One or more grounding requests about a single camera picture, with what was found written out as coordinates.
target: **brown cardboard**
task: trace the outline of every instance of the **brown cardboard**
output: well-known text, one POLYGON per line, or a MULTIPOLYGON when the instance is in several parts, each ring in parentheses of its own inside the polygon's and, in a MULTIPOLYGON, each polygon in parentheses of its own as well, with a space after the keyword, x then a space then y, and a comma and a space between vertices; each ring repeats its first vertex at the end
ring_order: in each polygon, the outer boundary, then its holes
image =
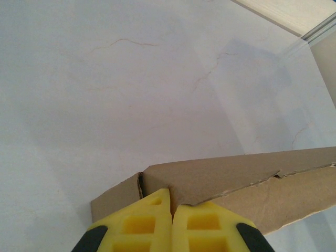
POLYGON ((168 187, 172 214, 213 200, 265 234, 336 204, 335 163, 332 147, 153 165, 93 200, 92 219, 168 187))

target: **cardboard box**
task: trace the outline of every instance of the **cardboard box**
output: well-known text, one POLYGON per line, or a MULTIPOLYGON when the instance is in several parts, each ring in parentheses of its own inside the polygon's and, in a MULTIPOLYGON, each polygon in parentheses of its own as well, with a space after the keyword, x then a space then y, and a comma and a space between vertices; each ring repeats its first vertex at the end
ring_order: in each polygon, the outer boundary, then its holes
POLYGON ((266 234, 336 204, 336 147, 149 166, 91 202, 95 222, 160 188, 179 204, 212 200, 266 234))

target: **yellow tool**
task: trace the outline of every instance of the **yellow tool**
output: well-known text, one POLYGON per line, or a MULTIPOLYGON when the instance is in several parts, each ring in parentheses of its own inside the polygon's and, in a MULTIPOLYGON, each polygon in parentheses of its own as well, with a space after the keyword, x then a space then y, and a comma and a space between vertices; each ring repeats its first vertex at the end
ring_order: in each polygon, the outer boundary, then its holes
POLYGON ((72 252, 274 252, 253 222, 212 202, 170 213, 169 189, 94 223, 72 252))

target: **black rubber tip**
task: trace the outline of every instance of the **black rubber tip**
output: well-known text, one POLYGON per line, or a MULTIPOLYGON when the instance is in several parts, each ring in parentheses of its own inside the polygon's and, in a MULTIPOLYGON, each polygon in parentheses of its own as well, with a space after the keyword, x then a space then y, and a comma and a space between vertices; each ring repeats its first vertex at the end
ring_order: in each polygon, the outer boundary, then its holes
POLYGON ((258 229, 245 223, 236 227, 250 252, 275 252, 258 229))
POLYGON ((85 232, 71 252, 97 252, 107 229, 107 226, 98 226, 85 232))

